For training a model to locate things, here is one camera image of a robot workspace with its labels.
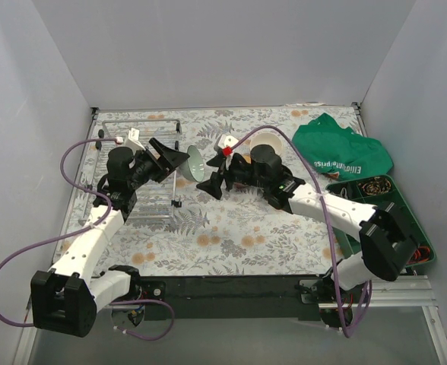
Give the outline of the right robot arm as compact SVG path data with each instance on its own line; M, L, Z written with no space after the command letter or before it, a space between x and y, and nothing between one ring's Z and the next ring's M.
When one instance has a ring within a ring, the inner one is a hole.
M333 302L345 300L354 287L373 278L395 281L417 249L398 205L352 202L319 192L293 176L269 145L254 147L248 160L224 148L208 165L216 171L197 187L212 197L220 199L236 184L260 188L273 208L330 224L360 243L360 252L340 261L324 283L325 296Z

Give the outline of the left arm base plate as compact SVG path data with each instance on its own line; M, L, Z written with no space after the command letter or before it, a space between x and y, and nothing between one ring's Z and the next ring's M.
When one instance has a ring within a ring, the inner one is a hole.
M140 291L137 300L164 301L166 295L166 282L160 280L139 280L136 283Z

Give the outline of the tan bowl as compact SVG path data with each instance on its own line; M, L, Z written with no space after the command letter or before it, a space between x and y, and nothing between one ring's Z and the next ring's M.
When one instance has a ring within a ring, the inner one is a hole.
M273 132L259 132L251 137L249 150L251 151L254 147L266 144L273 147L275 154L281 156L283 153L284 146L280 138Z

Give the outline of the pale green bowl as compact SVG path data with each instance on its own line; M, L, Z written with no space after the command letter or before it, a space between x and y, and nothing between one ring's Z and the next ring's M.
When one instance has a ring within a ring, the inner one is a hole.
M200 151L190 145L186 151L189 158L179 167L180 174L190 182L201 183L204 180L204 161Z

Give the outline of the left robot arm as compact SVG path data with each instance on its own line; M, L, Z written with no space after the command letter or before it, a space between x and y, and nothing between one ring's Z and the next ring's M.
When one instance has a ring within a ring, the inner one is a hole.
M37 271L32 277L30 295L36 328L84 337L102 308L118 299L133 304L141 298L136 268L112 267L97 279L92 274L131 214L137 190L150 180L163 182L189 158L156 138L149 143L151 150L127 138L108 153L106 174L97 185L97 197L83 232L48 271Z

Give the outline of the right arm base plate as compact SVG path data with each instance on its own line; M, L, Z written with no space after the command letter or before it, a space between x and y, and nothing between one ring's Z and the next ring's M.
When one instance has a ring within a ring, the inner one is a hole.
M339 297L342 302L347 299L347 294L342 289L339 290L339 295L336 294L334 282L329 278L319 279L311 284L300 281L295 288L313 303L336 303Z

